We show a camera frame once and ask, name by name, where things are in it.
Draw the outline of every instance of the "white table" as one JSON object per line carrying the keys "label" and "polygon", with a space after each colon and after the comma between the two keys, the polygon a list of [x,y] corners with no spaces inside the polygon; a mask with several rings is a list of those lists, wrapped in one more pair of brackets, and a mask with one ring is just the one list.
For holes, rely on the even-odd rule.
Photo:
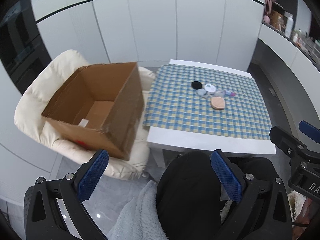
{"label": "white table", "polygon": [[[196,66],[221,70],[252,78],[250,73],[206,63],[170,60],[173,65]],[[221,149],[228,156],[261,156],[276,154],[275,145],[269,140],[243,139],[227,136],[179,131],[150,126],[147,142],[159,167],[165,168],[162,150],[188,152],[193,149],[214,151]]]}

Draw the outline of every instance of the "marble floor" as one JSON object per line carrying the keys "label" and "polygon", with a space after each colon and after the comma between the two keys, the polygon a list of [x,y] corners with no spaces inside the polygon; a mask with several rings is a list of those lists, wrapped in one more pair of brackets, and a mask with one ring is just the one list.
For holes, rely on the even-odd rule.
{"label": "marble floor", "polygon": [[[284,114],[284,110],[263,71],[259,68],[259,66],[251,64],[248,72],[251,73],[251,75],[255,78],[256,83],[261,91],[270,115],[272,125],[279,125],[283,129],[290,132],[289,123]],[[269,156],[268,158],[272,161],[279,176],[285,182],[287,191],[289,191],[290,189],[287,185],[287,181],[290,177],[291,170],[289,166],[290,159],[279,149],[277,149],[276,152],[276,155]],[[164,151],[166,166],[171,162],[171,160],[176,158],[178,154],[179,153],[177,152]],[[63,157],[57,174],[57,179],[63,178],[69,172],[75,172],[79,167],[80,165],[77,163]],[[164,170],[164,168],[159,168],[156,165],[152,154],[150,154],[146,171],[149,172],[156,181],[159,181]],[[132,181],[125,181],[109,178],[103,175],[94,192],[92,193],[91,198],[87,201],[84,201],[83,204],[100,230],[106,235],[116,223],[117,217],[124,205],[133,197],[137,196],[147,182],[148,178],[143,177]],[[58,202],[61,213],[70,232],[74,236],[80,237],[74,225],[72,224],[63,201],[58,200]],[[23,208],[6,202],[3,203],[1,201],[0,208],[7,215],[12,227],[18,233],[18,235],[22,239],[26,239],[23,226]]]}

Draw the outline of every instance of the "chair backrest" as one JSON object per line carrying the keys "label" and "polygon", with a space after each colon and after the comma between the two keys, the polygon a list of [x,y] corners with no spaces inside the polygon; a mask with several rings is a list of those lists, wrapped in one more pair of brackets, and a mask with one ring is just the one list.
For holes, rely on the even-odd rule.
{"label": "chair backrest", "polygon": [[51,147],[60,138],[41,113],[57,89],[82,66],[89,65],[75,50],[62,52],[37,76],[22,95],[15,113],[14,124],[33,140]]}

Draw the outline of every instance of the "brown box on shelf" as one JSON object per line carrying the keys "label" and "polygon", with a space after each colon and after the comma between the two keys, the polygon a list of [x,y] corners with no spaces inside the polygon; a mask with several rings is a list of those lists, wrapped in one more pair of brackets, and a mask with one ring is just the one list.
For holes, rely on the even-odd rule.
{"label": "brown box on shelf", "polygon": [[270,24],[275,27],[277,30],[280,30],[279,29],[279,26],[278,26],[278,18],[281,17],[283,18],[283,15],[272,10],[270,15],[269,15],[269,18],[270,18]]}
{"label": "brown box on shelf", "polygon": [[129,160],[143,106],[136,62],[97,64],[78,68],[42,116],[64,138]]}

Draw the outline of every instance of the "blue gripper pad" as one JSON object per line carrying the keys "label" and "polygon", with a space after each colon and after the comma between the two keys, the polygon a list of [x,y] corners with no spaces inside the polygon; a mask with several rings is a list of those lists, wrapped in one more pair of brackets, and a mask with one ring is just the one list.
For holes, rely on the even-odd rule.
{"label": "blue gripper pad", "polygon": [[225,188],[229,198],[232,201],[240,203],[242,198],[241,183],[237,180],[217,151],[214,151],[211,154],[211,166]]}
{"label": "blue gripper pad", "polygon": [[306,121],[301,121],[299,123],[299,130],[316,143],[320,143],[320,130],[318,128],[307,123]]}
{"label": "blue gripper pad", "polygon": [[90,198],[108,163],[108,152],[102,150],[77,185],[77,198],[79,201],[82,202]]}

